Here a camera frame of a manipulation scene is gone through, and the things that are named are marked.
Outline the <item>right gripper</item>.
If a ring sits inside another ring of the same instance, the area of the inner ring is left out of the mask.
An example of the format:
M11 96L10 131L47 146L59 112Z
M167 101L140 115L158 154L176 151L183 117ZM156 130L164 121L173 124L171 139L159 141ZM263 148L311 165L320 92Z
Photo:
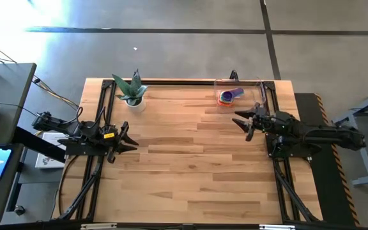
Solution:
M256 102L255 105L246 111L235 111L236 115L241 116L248 121L233 118L232 121L238 125L245 133L247 133L245 140L247 142L252 140L255 129L263 131L265 118L268 115L264 107Z

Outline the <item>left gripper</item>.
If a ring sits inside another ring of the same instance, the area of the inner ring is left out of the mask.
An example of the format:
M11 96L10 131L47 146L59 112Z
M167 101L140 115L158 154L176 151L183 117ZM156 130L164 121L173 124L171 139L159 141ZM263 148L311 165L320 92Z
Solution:
M124 121L118 129L115 125L104 125L101 131L101 139L99 141L99 146L104 151L104 155L109 163L114 163L116 157L115 153L121 154L127 151L137 150L134 146L124 145L122 141L127 144L138 145L138 143L128 136L128 122ZM104 139L104 134L113 132L115 136L113 138Z

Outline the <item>orange measuring cup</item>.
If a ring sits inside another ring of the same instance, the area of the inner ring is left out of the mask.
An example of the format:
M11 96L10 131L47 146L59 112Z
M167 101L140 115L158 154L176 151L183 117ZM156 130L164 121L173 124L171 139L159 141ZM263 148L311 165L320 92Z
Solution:
M231 107L234 104L234 98L233 97L220 96L217 99L217 103L218 103L219 106Z

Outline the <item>green measuring cup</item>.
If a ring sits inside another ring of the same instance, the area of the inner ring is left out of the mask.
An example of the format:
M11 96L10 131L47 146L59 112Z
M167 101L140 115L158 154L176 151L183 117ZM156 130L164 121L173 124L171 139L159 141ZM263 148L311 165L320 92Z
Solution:
M232 103L234 99L241 97L243 94L244 91L242 89L222 91L219 99L221 102Z

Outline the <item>clear plastic basket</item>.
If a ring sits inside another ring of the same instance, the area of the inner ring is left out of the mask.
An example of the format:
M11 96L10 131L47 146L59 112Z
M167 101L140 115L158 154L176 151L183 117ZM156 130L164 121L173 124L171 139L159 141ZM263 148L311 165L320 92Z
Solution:
M235 88L242 88L244 94L234 99L234 104L231 107L219 106L217 99L222 91L227 91ZM213 82L213 92L215 96L216 110L219 114L232 114L234 111L243 111L251 109L256 102L260 103L267 111L268 97L266 88L261 80L231 80L231 79L216 79Z

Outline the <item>white plant pot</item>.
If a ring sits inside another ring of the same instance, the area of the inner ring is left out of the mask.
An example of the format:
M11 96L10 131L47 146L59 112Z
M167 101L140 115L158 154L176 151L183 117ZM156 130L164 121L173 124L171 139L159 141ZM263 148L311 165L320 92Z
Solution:
M125 103L128 110L133 113L140 113L146 108L146 102L143 97L129 98Z

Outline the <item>green snake plant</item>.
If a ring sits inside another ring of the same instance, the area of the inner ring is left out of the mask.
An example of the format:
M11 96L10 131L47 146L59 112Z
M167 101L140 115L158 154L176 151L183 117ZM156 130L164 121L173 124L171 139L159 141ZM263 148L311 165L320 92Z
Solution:
M112 74L112 78L114 79L117 87L123 93L122 95L116 95L117 98L124 100L129 106L132 107L137 106L142 102L143 95L148 87L142 85L139 69L136 69L134 72L130 83L114 74Z

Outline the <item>white paper sheet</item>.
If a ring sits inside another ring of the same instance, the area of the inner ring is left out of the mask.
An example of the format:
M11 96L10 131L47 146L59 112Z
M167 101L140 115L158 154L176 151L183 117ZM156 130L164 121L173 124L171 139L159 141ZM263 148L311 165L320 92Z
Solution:
M65 150L66 147L58 142L60 139L64 139L65 134L61 133L44 133L42 135L42 139L61 148L62 150ZM65 166L64 163L61 163L57 160L54 160L53 158L49 158L41 153L38 154L35 168L37 169L57 169L57 168L63 168Z

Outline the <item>black mat with hazard stripes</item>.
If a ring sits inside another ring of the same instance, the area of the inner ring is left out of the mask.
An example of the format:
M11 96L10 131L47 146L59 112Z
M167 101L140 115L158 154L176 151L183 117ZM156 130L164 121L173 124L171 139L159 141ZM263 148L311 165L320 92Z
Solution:
M300 120L308 125L328 125L322 99L315 93L296 93ZM337 147L321 144L310 163L323 220L329 224L360 225Z

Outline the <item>grey desk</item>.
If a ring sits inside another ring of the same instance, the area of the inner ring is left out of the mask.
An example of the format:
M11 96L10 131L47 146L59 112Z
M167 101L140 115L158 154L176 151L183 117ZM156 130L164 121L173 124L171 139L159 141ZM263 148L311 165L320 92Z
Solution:
M12 142L37 65L0 63L0 145Z

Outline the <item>black aluminium table frame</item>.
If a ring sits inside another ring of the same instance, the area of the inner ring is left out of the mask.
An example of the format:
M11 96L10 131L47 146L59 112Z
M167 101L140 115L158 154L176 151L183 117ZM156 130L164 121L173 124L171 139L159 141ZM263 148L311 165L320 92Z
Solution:
M213 80L149 79L146 108L121 100L110 122L127 121L137 150L105 162L98 191L89 192L82 224L116 223L149 229L196 224L280 224L303 219L276 181L265 135L251 141L216 110ZM292 84L263 81L271 112L298 114Z

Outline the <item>silver metal bracket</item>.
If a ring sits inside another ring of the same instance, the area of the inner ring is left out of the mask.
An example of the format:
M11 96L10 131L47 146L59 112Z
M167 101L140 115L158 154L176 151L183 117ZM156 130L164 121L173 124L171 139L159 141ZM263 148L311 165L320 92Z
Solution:
M259 224L259 230L296 230L294 225Z
M80 230L116 230L116 223L90 223L82 224Z

